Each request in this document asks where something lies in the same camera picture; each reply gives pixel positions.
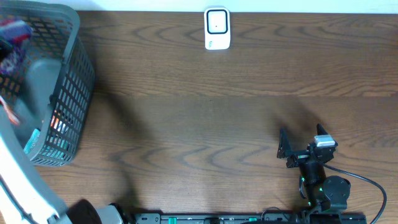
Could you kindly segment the red purple pad package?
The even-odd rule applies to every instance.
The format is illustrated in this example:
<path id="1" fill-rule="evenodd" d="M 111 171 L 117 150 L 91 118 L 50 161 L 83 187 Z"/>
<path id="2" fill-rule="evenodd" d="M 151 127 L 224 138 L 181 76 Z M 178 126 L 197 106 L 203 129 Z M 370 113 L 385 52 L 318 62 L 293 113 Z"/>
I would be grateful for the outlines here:
<path id="1" fill-rule="evenodd" d="M 20 69 L 34 30 L 20 19 L 1 21 L 1 74 L 10 76 Z"/>

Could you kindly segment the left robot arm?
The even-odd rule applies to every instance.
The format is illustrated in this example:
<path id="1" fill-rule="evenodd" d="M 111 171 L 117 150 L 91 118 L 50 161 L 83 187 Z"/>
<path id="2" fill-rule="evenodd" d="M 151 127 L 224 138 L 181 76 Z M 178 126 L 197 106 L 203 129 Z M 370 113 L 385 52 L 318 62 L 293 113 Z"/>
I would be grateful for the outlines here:
<path id="1" fill-rule="evenodd" d="M 1 215 L 5 223 L 124 223 L 114 205 L 87 200 L 71 207 L 55 194 L 24 154 L 1 111 Z"/>

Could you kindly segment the teal snack wrapper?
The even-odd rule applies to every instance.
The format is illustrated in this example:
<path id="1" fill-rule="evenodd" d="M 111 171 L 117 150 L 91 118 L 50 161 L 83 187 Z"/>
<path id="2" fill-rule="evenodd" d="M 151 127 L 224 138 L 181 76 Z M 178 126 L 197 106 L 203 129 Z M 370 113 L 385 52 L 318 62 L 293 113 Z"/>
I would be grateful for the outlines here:
<path id="1" fill-rule="evenodd" d="M 24 153 L 29 154 L 35 145 L 37 144 L 40 137 L 40 130 L 34 129 L 29 140 L 27 141 L 26 145 L 24 146 Z"/>

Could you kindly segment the orange brown snack bag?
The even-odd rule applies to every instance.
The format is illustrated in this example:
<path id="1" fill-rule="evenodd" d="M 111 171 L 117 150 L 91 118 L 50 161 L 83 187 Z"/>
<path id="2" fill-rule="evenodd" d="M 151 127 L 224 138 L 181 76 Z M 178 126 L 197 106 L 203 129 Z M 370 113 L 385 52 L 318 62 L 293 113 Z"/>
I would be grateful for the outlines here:
<path id="1" fill-rule="evenodd" d="M 1 96 L 1 104 L 3 105 L 3 108 L 7 114 L 9 121 L 12 124 L 19 125 L 20 121 L 19 121 L 18 117 L 16 116 L 16 114 L 13 112 L 11 107 L 7 104 L 7 102 L 5 101 L 5 99 L 2 96 Z"/>

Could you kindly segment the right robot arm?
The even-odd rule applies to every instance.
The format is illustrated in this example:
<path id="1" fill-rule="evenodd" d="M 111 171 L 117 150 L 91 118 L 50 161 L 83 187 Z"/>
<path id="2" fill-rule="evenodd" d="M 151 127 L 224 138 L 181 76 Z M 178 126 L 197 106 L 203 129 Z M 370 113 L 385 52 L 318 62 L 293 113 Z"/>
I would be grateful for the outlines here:
<path id="1" fill-rule="evenodd" d="M 287 133 L 281 129 L 277 158 L 286 160 L 286 167 L 299 168 L 299 192 L 308 200 L 309 208 L 297 215 L 302 223 L 341 223 L 341 213 L 347 209 L 351 184 L 337 176 L 327 176 L 325 164 L 334 158 L 338 143 L 322 125 L 304 150 L 292 149 Z"/>

